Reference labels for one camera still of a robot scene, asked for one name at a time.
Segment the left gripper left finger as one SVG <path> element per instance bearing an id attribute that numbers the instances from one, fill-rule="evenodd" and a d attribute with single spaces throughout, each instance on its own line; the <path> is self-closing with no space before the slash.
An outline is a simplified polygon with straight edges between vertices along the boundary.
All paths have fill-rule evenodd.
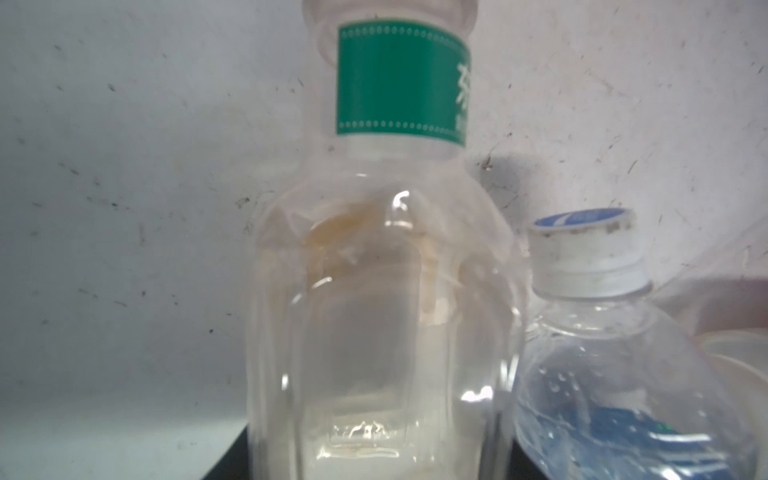
<path id="1" fill-rule="evenodd" d="M 244 428 L 220 460 L 206 473 L 203 480 L 248 480 L 249 448 Z"/>

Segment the green cap clear bottle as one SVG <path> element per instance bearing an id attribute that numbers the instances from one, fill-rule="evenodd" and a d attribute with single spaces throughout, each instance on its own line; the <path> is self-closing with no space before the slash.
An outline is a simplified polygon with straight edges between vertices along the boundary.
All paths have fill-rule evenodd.
<path id="1" fill-rule="evenodd" d="M 306 1 L 306 148 L 249 238 L 254 479 L 504 479 L 517 239 L 463 166 L 474 1 Z"/>

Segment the blue label front bottle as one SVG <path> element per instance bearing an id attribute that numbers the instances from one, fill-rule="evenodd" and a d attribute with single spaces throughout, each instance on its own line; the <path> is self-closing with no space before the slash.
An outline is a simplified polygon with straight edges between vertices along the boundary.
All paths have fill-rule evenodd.
<path id="1" fill-rule="evenodd" d="M 549 479 L 753 479 L 758 446 L 712 363 L 649 302 L 636 214 L 536 220 L 514 425 Z"/>

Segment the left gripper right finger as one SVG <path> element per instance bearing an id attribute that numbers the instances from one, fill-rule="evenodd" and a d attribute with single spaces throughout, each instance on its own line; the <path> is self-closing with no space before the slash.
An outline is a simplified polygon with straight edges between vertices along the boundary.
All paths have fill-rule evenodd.
<path id="1" fill-rule="evenodd" d="M 525 454 L 519 443 L 514 441 L 509 457 L 508 479 L 547 480 L 547 477 Z"/>

